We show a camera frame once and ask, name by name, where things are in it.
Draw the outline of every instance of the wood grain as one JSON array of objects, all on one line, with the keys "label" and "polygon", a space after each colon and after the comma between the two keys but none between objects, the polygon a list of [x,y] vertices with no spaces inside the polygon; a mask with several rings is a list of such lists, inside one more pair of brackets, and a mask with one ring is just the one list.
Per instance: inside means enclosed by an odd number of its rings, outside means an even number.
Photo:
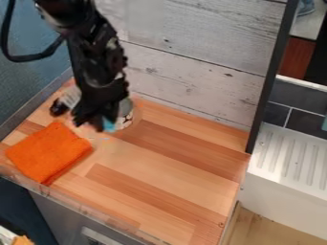
[{"label": "wood grain", "polygon": [[241,209],[228,245],[326,245],[327,241]]},{"label": "wood grain", "polygon": [[304,79],[315,47],[314,41],[291,37],[286,46],[279,74],[286,77]]},{"label": "wood grain", "polygon": [[120,38],[265,76],[285,9],[265,0],[98,0]]},{"label": "wood grain", "polygon": [[127,78],[139,96],[250,129],[263,77],[138,45],[123,46],[129,57]]},{"label": "wood grain", "polygon": [[[8,145],[54,120],[49,106],[59,94],[0,144],[5,161]],[[56,118],[95,151],[51,188],[90,207],[89,214],[102,212],[96,214],[102,222],[152,242],[146,234],[170,244],[217,244],[246,171],[248,134],[151,101],[134,101],[134,123],[115,134],[96,133],[88,125],[75,128],[69,114]]]}]

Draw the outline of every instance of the white wooden wall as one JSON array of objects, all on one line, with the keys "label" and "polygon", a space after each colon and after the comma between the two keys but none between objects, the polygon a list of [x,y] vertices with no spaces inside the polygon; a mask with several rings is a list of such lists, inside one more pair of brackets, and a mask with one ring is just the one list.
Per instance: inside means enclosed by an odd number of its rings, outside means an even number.
[{"label": "white wooden wall", "polygon": [[250,128],[285,1],[98,0],[140,95]]}]

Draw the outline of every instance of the orange cloth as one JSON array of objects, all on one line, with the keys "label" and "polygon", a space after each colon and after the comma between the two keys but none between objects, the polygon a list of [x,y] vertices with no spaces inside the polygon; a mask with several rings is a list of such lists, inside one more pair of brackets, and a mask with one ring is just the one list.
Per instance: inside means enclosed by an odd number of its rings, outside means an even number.
[{"label": "orange cloth", "polygon": [[79,138],[63,123],[53,122],[9,147],[6,155],[27,177],[50,185],[91,151],[88,141]]}]

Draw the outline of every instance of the table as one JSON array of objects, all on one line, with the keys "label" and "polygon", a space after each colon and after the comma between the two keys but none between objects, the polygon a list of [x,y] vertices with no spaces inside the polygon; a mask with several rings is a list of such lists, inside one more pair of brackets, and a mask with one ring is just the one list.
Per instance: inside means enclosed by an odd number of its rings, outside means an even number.
[{"label": "table", "polygon": [[107,134],[75,128],[69,114],[49,115],[72,82],[0,143],[0,163],[14,169],[4,150],[59,120],[95,151],[48,189],[16,175],[18,183],[145,240],[158,237],[151,240],[156,244],[216,245],[245,176],[248,133],[140,98],[133,98],[136,119],[127,129]]}]

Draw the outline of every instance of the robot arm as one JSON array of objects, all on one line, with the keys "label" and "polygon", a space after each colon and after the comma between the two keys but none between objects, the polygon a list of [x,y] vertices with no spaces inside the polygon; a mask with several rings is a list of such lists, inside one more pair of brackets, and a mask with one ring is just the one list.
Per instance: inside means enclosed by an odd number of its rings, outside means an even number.
[{"label": "robot arm", "polygon": [[[93,2],[35,0],[41,17],[59,33],[59,38],[39,54],[12,56],[8,50],[8,36],[15,0],[9,1],[1,30],[1,48],[6,58],[27,62],[51,56],[62,41],[69,38],[75,50],[70,52],[71,60],[78,60],[76,85],[81,91],[81,99],[72,111],[74,123],[76,126],[90,123],[97,131],[103,130],[102,118],[114,123],[120,101],[128,97],[128,82],[123,72],[127,58],[117,32]],[[54,114],[62,112],[56,108],[53,107]]]}]

